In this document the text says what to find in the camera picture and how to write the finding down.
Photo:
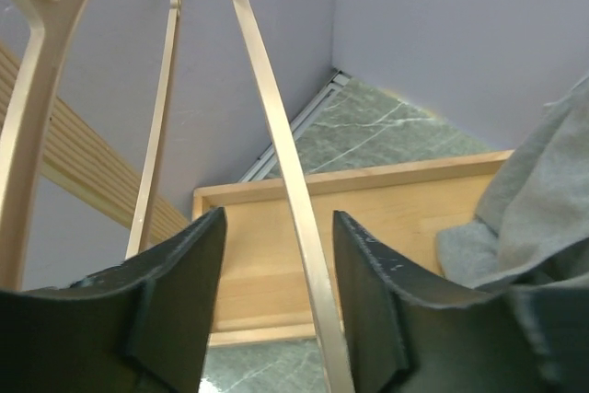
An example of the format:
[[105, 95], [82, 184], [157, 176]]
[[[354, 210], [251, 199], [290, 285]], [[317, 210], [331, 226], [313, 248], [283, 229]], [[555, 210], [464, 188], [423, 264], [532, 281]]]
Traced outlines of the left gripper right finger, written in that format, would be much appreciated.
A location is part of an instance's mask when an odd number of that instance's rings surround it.
[[359, 392], [584, 392], [588, 291], [469, 289], [434, 274], [337, 211], [333, 247]]

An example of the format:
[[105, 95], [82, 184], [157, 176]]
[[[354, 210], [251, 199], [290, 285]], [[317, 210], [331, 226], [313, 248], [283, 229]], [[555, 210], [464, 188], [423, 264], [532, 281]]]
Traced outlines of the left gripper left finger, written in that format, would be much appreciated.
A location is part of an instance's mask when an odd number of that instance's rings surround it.
[[225, 254], [214, 208], [63, 288], [1, 294], [5, 392], [195, 392]]

